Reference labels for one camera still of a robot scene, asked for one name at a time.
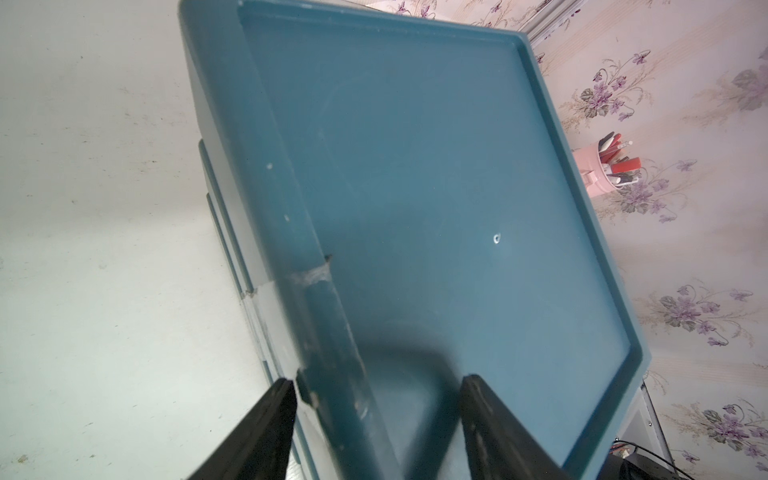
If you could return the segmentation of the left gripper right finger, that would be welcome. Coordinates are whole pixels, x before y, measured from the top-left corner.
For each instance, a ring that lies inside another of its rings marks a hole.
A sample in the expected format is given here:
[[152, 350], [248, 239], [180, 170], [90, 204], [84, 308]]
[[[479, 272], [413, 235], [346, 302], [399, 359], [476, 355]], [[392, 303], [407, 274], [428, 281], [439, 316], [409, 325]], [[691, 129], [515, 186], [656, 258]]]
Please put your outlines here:
[[462, 379], [459, 412], [473, 480], [568, 477], [482, 377]]

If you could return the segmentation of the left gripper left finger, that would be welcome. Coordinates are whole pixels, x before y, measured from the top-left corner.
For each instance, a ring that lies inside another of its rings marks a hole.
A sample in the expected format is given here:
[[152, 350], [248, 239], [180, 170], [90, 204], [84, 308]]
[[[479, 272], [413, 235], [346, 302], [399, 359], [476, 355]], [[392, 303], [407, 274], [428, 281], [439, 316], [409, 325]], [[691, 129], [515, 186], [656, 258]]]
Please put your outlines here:
[[277, 379], [190, 479], [284, 479], [296, 413], [294, 382]]

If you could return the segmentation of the teal drawer cabinet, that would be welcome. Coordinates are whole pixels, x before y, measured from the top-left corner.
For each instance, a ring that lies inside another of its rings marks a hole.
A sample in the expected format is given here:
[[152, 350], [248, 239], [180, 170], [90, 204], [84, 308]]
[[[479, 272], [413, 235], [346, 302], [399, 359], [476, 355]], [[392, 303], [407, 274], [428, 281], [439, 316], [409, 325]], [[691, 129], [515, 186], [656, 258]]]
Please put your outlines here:
[[206, 199], [304, 479], [467, 479], [481, 377], [594, 479], [650, 356], [527, 38], [183, 1]]

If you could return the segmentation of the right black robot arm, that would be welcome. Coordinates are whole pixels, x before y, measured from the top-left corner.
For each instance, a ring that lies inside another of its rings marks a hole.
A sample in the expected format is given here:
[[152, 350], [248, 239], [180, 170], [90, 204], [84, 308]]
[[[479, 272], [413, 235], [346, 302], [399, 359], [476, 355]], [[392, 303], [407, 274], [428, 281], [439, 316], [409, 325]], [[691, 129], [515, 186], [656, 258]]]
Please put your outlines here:
[[597, 476], [598, 480], [693, 480], [694, 477], [637, 443], [616, 439]]

